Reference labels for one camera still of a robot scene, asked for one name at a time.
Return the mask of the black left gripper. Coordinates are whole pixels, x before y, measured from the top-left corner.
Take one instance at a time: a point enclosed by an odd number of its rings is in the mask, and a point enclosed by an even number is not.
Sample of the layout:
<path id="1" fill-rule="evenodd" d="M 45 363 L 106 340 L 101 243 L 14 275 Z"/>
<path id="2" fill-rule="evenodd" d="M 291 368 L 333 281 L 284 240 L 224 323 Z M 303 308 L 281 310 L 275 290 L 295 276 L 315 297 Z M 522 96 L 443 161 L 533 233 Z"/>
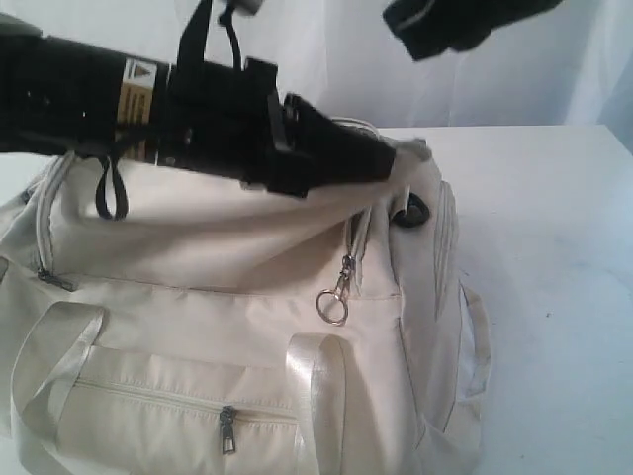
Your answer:
<path id="1" fill-rule="evenodd" d="M 286 190 L 275 64 L 168 64 L 59 38 L 39 52 L 44 154 L 155 160 Z"/>

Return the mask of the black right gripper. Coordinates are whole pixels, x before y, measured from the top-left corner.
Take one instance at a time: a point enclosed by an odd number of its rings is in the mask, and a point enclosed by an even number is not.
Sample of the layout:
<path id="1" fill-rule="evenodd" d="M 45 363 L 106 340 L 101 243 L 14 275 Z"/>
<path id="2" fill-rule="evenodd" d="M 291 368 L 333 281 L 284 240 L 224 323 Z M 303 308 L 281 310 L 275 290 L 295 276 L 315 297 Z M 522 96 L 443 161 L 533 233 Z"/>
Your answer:
<path id="1" fill-rule="evenodd" d="M 477 48 L 491 33 L 558 7 L 558 0 L 400 0 L 383 20 L 414 61 Z"/>

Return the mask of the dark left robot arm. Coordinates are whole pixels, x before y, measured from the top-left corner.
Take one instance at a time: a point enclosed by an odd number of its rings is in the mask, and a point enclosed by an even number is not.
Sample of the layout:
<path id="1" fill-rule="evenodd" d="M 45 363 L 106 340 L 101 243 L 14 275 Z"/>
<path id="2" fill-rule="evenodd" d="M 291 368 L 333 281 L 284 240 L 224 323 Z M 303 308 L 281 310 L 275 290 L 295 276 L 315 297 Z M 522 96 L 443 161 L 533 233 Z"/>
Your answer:
<path id="1" fill-rule="evenodd" d="M 115 187 L 127 158 L 304 197 L 388 179 L 395 150 L 280 98 L 273 63 L 204 58 L 212 5 L 200 2 L 169 64 L 1 21 L 1 148 L 96 158 Z"/>

